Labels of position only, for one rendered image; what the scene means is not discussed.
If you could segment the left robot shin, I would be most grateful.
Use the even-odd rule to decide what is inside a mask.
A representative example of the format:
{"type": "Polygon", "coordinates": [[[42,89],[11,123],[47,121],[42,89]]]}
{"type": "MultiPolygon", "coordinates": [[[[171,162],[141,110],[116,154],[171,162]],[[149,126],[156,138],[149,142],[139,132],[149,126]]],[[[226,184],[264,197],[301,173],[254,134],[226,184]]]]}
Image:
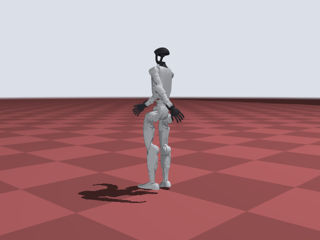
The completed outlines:
{"type": "Polygon", "coordinates": [[[158,167],[157,152],[158,150],[155,146],[151,146],[148,151],[146,149],[149,184],[154,184],[155,182],[155,174],[158,167]]]}

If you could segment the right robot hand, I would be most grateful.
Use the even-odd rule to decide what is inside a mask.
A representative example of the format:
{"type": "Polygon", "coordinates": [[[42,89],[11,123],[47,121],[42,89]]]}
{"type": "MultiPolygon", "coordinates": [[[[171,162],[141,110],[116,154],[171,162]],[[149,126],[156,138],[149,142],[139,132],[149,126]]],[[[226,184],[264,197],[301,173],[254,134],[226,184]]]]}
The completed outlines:
{"type": "Polygon", "coordinates": [[[145,105],[145,103],[146,103],[147,101],[148,101],[148,100],[144,101],[143,104],[136,104],[136,105],[134,105],[133,107],[136,107],[136,106],[137,106],[137,107],[132,110],[132,111],[134,111],[134,110],[136,109],[136,110],[133,112],[133,114],[137,111],[137,112],[135,113],[135,115],[136,115],[136,114],[140,111],[140,112],[137,114],[137,116],[138,116],[138,115],[145,109],[145,107],[147,108],[148,106],[145,105]]]}

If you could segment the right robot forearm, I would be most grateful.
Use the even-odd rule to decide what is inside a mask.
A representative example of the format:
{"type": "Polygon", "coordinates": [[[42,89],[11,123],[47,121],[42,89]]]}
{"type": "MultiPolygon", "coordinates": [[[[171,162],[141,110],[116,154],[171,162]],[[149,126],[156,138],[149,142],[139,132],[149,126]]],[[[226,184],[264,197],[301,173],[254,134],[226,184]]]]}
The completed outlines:
{"type": "Polygon", "coordinates": [[[152,96],[147,100],[147,102],[144,103],[144,104],[145,104],[146,106],[149,106],[149,105],[153,104],[154,101],[156,101],[157,99],[159,99],[159,98],[154,98],[153,95],[152,95],[152,96]]]}

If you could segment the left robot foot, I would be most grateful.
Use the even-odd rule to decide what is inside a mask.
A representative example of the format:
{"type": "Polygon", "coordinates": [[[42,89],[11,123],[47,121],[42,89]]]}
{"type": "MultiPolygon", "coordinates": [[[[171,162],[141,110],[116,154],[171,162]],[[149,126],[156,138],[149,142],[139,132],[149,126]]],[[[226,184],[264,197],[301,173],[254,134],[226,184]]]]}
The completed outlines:
{"type": "Polygon", "coordinates": [[[159,184],[158,183],[152,183],[149,184],[150,182],[144,183],[144,184],[138,184],[138,188],[143,188],[143,189],[152,189],[152,190],[160,190],[159,184]]]}

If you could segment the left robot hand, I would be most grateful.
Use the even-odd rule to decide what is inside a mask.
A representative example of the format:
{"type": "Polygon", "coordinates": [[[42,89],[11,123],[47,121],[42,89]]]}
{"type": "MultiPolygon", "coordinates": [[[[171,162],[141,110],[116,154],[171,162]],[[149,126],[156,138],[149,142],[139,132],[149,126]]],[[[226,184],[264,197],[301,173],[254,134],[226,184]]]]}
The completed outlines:
{"type": "Polygon", "coordinates": [[[177,123],[179,123],[179,121],[181,122],[181,120],[183,120],[184,115],[180,112],[179,109],[175,108],[174,105],[172,105],[171,107],[168,107],[168,106],[166,105],[166,107],[168,108],[168,110],[169,110],[170,113],[171,113],[171,119],[172,119],[172,121],[174,121],[173,116],[175,117],[177,123]],[[180,117],[179,117],[178,115],[179,115],[180,117]],[[181,115],[183,116],[183,118],[182,118],[181,115]],[[177,116],[177,117],[176,117],[176,116],[177,116]],[[177,118],[179,119],[179,121],[178,121],[177,118]],[[180,119],[180,118],[181,118],[181,119],[180,119]]]}

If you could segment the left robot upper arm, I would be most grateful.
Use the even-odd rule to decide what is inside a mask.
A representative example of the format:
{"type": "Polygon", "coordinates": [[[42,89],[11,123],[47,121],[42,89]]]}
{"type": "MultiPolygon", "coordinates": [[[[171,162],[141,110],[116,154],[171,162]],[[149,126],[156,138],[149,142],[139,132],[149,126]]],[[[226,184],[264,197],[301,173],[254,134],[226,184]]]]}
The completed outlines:
{"type": "MultiPolygon", "coordinates": [[[[162,81],[160,79],[160,76],[159,76],[159,69],[158,67],[154,66],[152,67],[151,69],[149,69],[149,74],[151,75],[154,83],[156,85],[160,85],[162,88],[163,88],[163,84],[162,84],[162,81]]],[[[155,88],[154,88],[155,89],[155,88]]],[[[158,92],[155,90],[155,92],[158,94],[158,92]]]]}

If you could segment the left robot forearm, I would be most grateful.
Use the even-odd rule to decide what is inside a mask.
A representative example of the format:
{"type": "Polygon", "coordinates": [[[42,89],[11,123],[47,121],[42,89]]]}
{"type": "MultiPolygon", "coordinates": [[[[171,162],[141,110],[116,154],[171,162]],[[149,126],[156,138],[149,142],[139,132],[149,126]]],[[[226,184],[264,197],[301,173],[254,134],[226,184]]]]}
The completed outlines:
{"type": "Polygon", "coordinates": [[[164,105],[167,105],[169,108],[171,106],[173,106],[173,104],[170,102],[170,100],[166,94],[166,91],[160,85],[156,85],[155,90],[158,92],[158,95],[161,98],[161,100],[163,101],[164,105]]]}

